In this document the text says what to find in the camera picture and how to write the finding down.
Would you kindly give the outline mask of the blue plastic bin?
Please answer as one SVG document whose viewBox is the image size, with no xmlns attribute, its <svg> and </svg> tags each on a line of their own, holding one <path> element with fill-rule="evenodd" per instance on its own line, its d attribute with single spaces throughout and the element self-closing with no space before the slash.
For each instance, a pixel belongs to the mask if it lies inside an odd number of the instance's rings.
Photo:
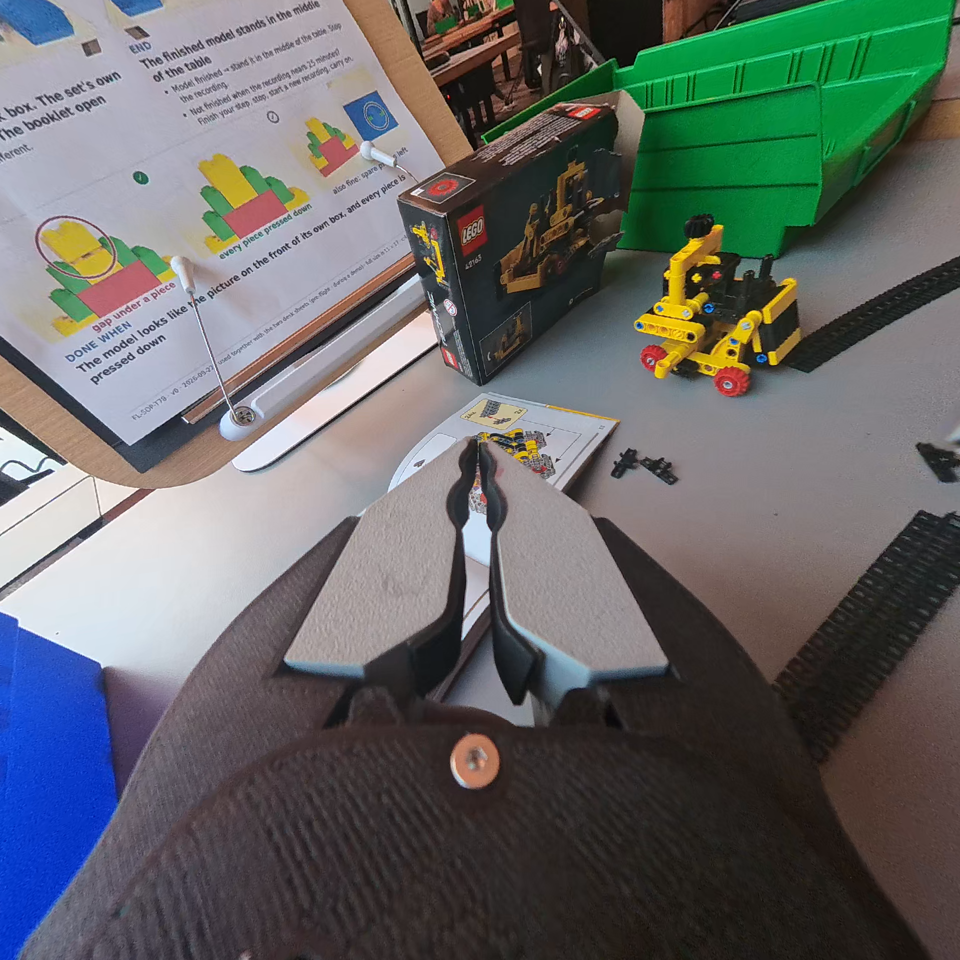
<svg viewBox="0 0 960 960">
<path fill-rule="evenodd" d="M 116 804 L 101 665 L 2 614 L 2 958 L 64 893 Z"/>
</svg>

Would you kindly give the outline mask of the yellow lego bulldozer model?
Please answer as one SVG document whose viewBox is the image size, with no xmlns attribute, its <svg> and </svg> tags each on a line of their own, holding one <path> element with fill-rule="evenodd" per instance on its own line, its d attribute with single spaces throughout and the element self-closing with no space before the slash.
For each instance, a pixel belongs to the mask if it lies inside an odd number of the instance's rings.
<svg viewBox="0 0 960 960">
<path fill-rule="evenodd" d="M 709 213 L 684 225 L 687 239 L 664 273 L 663 295 L 635 323 L 661 341 L 640 354 L 657 379 L 700 374 L 723 396 L 751 387 L 751 370 L 778 366 L 802 339 L 798 282 L 772 276 L 774 255 L 738 276 L 741 256 L 722 250 L 724 228 Z"/>
</svg>

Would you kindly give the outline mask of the lego instruction booklet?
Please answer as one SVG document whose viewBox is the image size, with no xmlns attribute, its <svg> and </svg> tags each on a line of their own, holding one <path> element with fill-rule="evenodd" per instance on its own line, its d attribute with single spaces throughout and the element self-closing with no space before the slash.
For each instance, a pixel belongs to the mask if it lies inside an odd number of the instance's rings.
<svg viewBox="0 0 960 960">
<path fill-rule="evenodd" d="M 561 497 L 617 426 L 615 418 L 486 391 L 451 414 L 407 454 L 392 475 L 388 491 L 462 440 L 475 438 L 500 446 L 538 477 L 541 484 L 558 490 Z M 466 594 L 461 654 L 451 674 L 428 695 L 435 702 L 446 698 L 491 622 L 491 530 L 479 479 L 469 492 L 468 504 L 467 522 L 462 529 Z M 520 600 L 524 614 L 532 611 L 535 595 L 558 601 L 561 587 L 557 582 L 570 581 L 570 575 L 560 573 L 561 554 L 574 548 L 574 536 L 554 528 L 553 522 L 571 520 L 575 533 L 587 530 L 588 522 L 575 518 L 575 510 L 570 506 L 561 507 L 559 513 L 550 512 L 557 506 L 559 500 L 552 495 L 534 507 L 524 501 L 520 504 L 519 529 L 507 530 L 504 548 L 507 559 L 513 562 L 509 596 Z"/>
</svg>

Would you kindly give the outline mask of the black lego track strip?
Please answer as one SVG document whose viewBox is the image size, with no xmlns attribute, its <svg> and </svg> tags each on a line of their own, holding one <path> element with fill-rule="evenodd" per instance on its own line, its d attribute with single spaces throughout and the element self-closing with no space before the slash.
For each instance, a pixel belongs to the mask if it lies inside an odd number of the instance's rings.
<svg viewBox="0 0 960 960">
<path fill-rule="evenodd" d="M 825 762 L 959 584 L 959 518 L 919 510 L 776 677 Z"/>
<path fill-rule="evenodd" d="M 959 256 L 907 279 L 826 323 L 792 349 L 786 366 L 809 374 L 901 318 L 959 288 Z"/>
</svg>

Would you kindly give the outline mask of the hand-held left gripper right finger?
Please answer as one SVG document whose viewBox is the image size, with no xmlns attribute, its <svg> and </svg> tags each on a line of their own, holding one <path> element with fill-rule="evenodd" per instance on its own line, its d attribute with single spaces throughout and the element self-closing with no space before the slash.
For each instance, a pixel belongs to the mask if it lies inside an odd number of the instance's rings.
<svg viewBox="0 0 960 960">
<path fill-rule="evenodd" d="M 478 448 L 493 657 L 510 701 L 664 676 L 669 660 L 591 515 L 499 446 Z"/>
</svg>

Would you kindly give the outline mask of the dark cardboard lego box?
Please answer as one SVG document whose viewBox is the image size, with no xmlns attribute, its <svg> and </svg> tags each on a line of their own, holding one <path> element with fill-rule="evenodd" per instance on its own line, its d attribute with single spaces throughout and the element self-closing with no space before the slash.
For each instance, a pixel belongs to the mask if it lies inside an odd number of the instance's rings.
<svg viewBox="0 0 960 960">
<path fill-rule="evenodd" d="M 476 385 L 600 285 L 618 245 L 616 109 L 560 102 L 398 197 L 443 362 Z"/>
</svg>

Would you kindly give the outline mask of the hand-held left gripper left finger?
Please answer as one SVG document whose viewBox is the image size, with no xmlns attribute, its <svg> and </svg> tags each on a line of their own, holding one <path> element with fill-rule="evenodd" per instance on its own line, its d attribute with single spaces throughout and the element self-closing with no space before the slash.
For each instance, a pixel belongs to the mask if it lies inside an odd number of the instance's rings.
<svg viewBox="0 0 960 960">
<path fill-rule="evenodd" d="M 456 442 L 374 501 L 301 623 L 284 662 L 307 673 L 424 697 L 461 652 L 462 530 L 477 442 Z"/>
</svg>

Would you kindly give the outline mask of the green plastic bin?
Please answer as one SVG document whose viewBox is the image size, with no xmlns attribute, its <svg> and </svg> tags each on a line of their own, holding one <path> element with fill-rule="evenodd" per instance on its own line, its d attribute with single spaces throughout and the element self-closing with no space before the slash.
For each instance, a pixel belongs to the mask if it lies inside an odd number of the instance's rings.
<svg viewBox="0 0 960 960">
<path fill-rule="evenodd" d="M 860 185 L 930 106 L 949 1 L 816 2 L 613 61 L 490 130 L 611 91 L 644 113 L 622 249 L 673 252 L 711 213 L 725 248 L 781 254 Z"/>
</svg>

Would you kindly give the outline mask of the background wooden table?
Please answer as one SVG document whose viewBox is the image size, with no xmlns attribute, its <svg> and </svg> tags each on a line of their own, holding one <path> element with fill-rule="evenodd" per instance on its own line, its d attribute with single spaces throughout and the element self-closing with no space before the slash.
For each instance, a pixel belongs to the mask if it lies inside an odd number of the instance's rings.
<svg viewBox="0 0 960 960">
<path fill-rule="evenodd" d="M 446 63 L 432 69 L 429 73 L 437 87 L 460 80 L 482 66 L 491 65 L 504 54 L 520 47 L 522 37 L 516 24 L 508 25 L 503 37 L 495 37 L 481 46 L 472 47 L 459 54 L 452 54 Z"/>
</svg>

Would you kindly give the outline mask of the pile of track pieces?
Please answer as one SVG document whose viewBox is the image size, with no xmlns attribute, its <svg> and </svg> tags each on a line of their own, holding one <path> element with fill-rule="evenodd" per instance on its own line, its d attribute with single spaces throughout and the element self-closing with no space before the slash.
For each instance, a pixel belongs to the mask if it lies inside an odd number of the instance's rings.
<svg viewBox="0 0 960 960">
<path fill-rule="evenodd" d="M 614 479 L 620 479 L 630 471 L 643 469 L 653 474 L 663 483 L 673 486 L 679 482 L 679 478 L 674 472 L 673 463 L 665 458 L 641 457 L 638 450 L 628 448 L 619 454 L 614 461 L 610 476 Z"/>
</svg>

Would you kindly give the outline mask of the single black track link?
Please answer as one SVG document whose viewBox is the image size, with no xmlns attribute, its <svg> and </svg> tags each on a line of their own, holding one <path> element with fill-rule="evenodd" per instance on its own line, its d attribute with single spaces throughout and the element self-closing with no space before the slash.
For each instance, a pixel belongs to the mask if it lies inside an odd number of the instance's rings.
<svg viewBox="0 0 960 960">
<path fill-rule="evenodd" d="M 959 481 L 959 454 L 955 449 L 947 449 L 926 441 L 915 444 L 918 455 L 930 472 L 942 484 L 954 484 Z"/>
</svg>

